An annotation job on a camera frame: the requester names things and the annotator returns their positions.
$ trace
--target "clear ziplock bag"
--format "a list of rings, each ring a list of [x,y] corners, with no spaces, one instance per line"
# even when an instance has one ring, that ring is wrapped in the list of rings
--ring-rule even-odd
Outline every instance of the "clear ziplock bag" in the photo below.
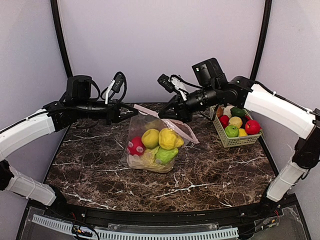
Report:
[[[179,149],[189,142],[198,144],[191,128],[181,121],[160,119],[155,111],[135,104],[128,141],[120,163],[132,169],[167,173],[174,168]]]

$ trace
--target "green toy apple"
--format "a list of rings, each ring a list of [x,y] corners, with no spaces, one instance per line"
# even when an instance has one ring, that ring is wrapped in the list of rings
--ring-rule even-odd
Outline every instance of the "green toy apple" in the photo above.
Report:
[[[229,138],[235,138],[239,136],[239,128],[236,126],[229,125],[224,129],[224,131]]]

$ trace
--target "brown marble tabletop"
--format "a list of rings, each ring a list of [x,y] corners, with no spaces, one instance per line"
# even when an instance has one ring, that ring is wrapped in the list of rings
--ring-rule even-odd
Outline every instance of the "brown marble tabletop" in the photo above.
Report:
[[[156,111],[163,105],[143,106]],[[112,125],[101,120],[87,128],[95,123],[80,120],[70,127],[48,173],[46,183],[58,187],[70,204],[143,212],[236,207],[258,202],[275,178],[258,141],[224,148],[213,124],[201,115],[188,123],[200,143],[181,148],[168,173],[119,163],[130,119]]]

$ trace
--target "green basket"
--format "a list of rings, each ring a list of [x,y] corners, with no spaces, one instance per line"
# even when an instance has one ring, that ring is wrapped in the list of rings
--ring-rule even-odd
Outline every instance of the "green basket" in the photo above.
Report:
[[[244,111],[245,111],[245,115],[247,115],[250,119],[252,119],[248,111],[246,109],[244,109]],[[215,106],[211,106],[210,118],[213,117],[214,112],[215,112]],[[220,137],[222,145],[225,148],[254,144],[257,141],[257,139],[262,135],[262,131],[260,131],[258,134],[255,134],[255,135],[248,135],[248,136],[241,136],[241,137],[238,137],[238,136],[228,137],[226,135],[224,127],[221,125],[221,122],[219,121],[219,118],[217,116],[215,116],[214,118],[213,125]]]

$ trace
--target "white cable tie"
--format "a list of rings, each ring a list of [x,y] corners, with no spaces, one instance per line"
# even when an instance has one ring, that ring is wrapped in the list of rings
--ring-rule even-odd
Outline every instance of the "white cable tie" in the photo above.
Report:
[[[31,181],[32,181],[32,183],[33,183],[33,188],[32,188],[32,190],[29,192],[29,194],[25,197],[26,199],[28,199],[28,198],[31,196],[31,194],[33,194],[34,190],[36,189],[36,183],[35,183],[34,179],[31,178]]]

